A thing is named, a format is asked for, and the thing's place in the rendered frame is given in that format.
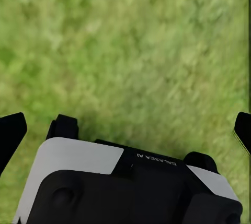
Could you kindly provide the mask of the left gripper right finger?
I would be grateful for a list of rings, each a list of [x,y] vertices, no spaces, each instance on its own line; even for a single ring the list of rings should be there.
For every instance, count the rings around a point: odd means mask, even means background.
[[[251,114],[239,112],[234,130],[251,154]]]

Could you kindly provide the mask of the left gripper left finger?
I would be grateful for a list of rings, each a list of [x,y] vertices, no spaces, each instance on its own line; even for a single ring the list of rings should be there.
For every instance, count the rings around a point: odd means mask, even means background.
[[[27,133],[22,112],[0,118],[0,174]]]

